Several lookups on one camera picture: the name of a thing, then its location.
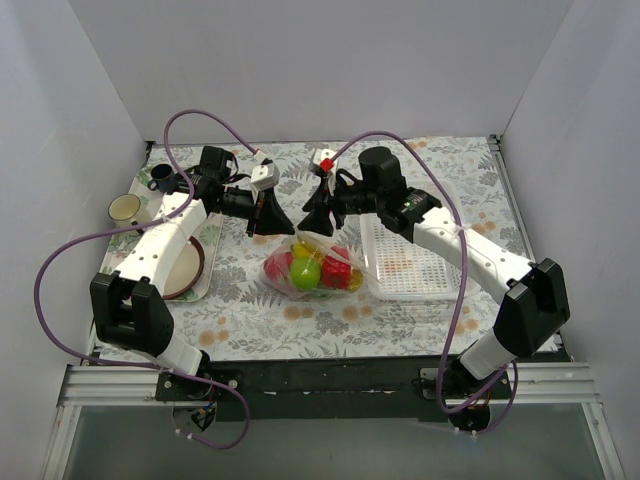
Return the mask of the clear zip top bag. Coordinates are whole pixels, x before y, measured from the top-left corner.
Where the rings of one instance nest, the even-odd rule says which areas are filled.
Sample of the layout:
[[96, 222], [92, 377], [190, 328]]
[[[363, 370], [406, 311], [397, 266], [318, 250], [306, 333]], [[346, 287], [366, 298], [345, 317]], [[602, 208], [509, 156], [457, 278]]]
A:
[[353, 249], [307, 232], [287, 236], [264, 259], [261, 275], [295, 300], [344, 297], [377, 281]]

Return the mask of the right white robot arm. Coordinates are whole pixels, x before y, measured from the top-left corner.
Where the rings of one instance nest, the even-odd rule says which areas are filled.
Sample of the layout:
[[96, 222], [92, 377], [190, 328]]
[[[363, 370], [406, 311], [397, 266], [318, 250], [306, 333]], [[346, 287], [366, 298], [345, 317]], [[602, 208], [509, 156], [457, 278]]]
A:
[[475, 397], [489, 376], [515, 358], [532, 356], [570, 317], [561, 266], [534, 263], [510, 253], [474, 230], [456, 225], [439, 198], [411, 187], [389, 148], [376, 146], [358, 157], [361, 176], [339, 168], [331, 150], [313, 154], [310, 171], [320, 184], [303, 207], [302, 231], [330, 236], [347, 215], [374, 214], [384, 227], [430, 250], [468, 275], [500, 309], [494, 326], [454, 362], [452, 383]]

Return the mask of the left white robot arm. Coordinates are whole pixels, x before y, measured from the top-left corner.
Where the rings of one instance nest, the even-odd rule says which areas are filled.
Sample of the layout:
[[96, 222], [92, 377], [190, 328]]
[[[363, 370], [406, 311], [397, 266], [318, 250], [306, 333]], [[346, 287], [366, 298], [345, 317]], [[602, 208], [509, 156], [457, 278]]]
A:
[[98, 273], [90, 284], [98, 339], [181, 372], [178, 387], [193, 400], [211, 392], [213, 377], [201, 367], [202, 352], [176, 332], [163, 298], [182, 250], [212, 213], [246, 220], [249, 236], [295, 232], [275, 196], [276, 165], [260, 150], [253, 158], [257, 164], [247, 176], [247, 189], [232, 186], [235, 157], [219, 147], [204, 147], [199, 164], [183, 172], [165, 166], [167, 178], [149, 184], [163, 194], [154, 226], [144, 230], [113, 273]]

